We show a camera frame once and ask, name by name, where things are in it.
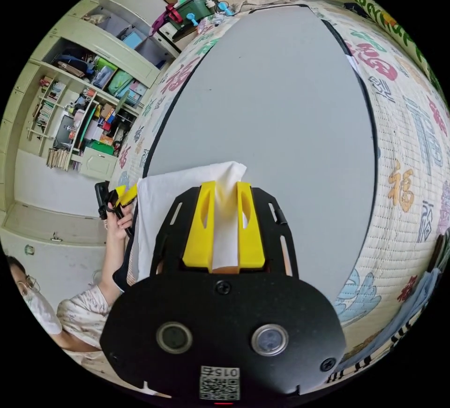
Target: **bed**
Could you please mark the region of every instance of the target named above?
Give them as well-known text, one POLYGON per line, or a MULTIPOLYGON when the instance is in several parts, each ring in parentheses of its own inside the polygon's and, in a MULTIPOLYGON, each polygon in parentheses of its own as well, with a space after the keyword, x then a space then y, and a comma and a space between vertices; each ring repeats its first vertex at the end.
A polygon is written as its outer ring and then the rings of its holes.
MULTIPOLYGON (((449 228, 450 114, 415 63, 371 20, 324 0, 297 3, 307 5, 342 38, 349 65, 364 83, 375 125, 376 187, 370 225, 356 265, 334 302, 348 359, 398 313, 427 270, 436 239, 449 228)), ((155 137, 184 83, 202 65, 202 57, 247 15, 226 18, 218 27, 206 25, 175 60, 122 147, 112 187, 130 187, 146 176, 143 170, 155 151, 155 137)), ((139 279, 132 246, 129 256, 127 283, 132 285, 139 279)), ((371 363, 391 345, 383 344, 371 363)), ((327 384, 353 372, 354 367, 327 384)))

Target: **qr code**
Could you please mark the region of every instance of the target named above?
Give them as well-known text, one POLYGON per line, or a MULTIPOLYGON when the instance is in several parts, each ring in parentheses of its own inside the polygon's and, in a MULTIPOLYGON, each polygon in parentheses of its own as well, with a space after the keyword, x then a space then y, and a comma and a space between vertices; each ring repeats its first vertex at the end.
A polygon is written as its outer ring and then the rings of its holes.
POLYGON ((232 369, 202 367, 200 375, 200 399, 239 400, 239 370, 237 375, 236 372, 230 372, 230 370, 232 369))

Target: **orange chinese character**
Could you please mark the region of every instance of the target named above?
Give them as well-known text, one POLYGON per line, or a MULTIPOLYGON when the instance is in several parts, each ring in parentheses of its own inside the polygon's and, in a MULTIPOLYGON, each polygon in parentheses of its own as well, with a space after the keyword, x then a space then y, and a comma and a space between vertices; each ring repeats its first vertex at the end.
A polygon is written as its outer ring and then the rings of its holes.
POLYGON ((389 176, 389 184, 393 184, 394 187, 389 191, 388 198, 392 199, 392 204, 400 207, 404 212, 408 212, 414 202, 414 194, 410 191, 411 176, 413 175, 412 169, 403 173, 403 177, 400 176, 400 163, 395 160, 395 170, 389 176))

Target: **green box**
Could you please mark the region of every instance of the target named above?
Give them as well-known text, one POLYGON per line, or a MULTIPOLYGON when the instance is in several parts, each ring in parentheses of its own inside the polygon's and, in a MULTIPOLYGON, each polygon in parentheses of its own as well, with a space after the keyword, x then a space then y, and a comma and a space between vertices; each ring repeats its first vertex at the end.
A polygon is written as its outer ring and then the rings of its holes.
POLYGON ((187 2, 175 8, 178 14, 183 19, 182 23, 176 23, 174 20, 170 19, 170 23, 177 29, 181 30, 186 25, 192 25, 192 22, 186 18, 189 13, 195 16, 197 22, 201 21, 204 17, 208 17, 214 14, 213 9, 209 9, 206 4, 206 0, 188 0, 187 2))
POLYGON ((97 150, 99 152, 106 153, 107 155, 114 154, 114 147, 112 147, 108 144, 103 144, 102 142, 99 142, 99 141, 92 141, 89 144, 89 147, 91 149, 97 150))

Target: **woman's arm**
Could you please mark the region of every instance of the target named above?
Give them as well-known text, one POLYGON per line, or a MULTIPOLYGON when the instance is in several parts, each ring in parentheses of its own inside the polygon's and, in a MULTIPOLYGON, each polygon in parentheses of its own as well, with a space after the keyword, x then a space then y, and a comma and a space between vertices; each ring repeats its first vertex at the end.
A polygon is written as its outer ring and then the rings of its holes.
POLYGON ((108 212, 105 260, 103 261, 102 279, 98 287, 109 306, 121 294, 121 290, 113 280, 113 274, 123 264, 125 239, 127 237, 125 230, 133 224, 132 210, 133 207, 131 205, 122 208, 122 219, 118 219, 114 213, 108 212))

